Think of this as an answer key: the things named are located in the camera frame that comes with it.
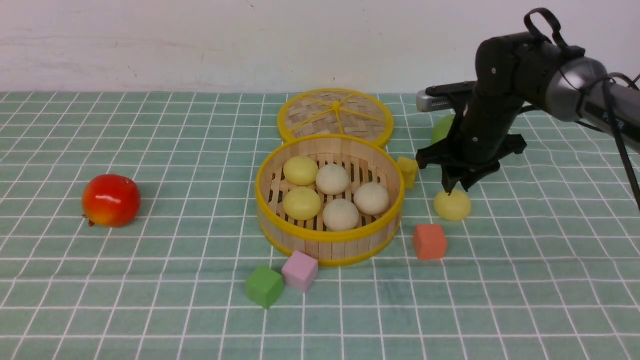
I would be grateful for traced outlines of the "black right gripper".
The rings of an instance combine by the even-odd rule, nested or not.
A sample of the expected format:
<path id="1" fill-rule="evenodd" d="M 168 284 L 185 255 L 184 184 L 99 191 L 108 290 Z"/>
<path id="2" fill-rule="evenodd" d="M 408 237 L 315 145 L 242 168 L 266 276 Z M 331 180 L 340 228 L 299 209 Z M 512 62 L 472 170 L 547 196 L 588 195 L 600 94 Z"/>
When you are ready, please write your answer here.
<path id="1" fill-rule="evenodd" d="M 525 102 L 519 96 L 488 96 L 475 88 L 426 88 L 426 91 L 466 95 L 466 105 L 454 113 L 447 137 L 419 149 L 414 157 L 420 170 L 440 166 L 446 194 L 450 195 L 457 183 L 468 192 L 482 178 L 496 173 L 504 157 L 525 150 L 524 138 L 509 134 Z"/>

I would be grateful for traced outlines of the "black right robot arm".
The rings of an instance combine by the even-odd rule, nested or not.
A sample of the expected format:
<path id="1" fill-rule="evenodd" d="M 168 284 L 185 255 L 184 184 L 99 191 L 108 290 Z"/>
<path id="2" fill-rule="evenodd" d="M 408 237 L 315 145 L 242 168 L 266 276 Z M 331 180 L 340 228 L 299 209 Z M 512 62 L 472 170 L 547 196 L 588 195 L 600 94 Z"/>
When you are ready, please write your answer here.
<path id="1" fill-rule="evenodd" d="M 580 47 L 558 47 L 528 32 L 483 41 L 475 55 L 476 80 L 427 87 L 416 95 L 419 112 L 452 109 L 446 137 L 416 152 L 419 169 L 441 168 L 441 184 L 468 190 L 496 173 L 500 161 L 526 148 L 510 134 L 524 104 L 563 122 L 587 121 L 639 150 L 639 91 L 608 82 L 605 66 Z"/>

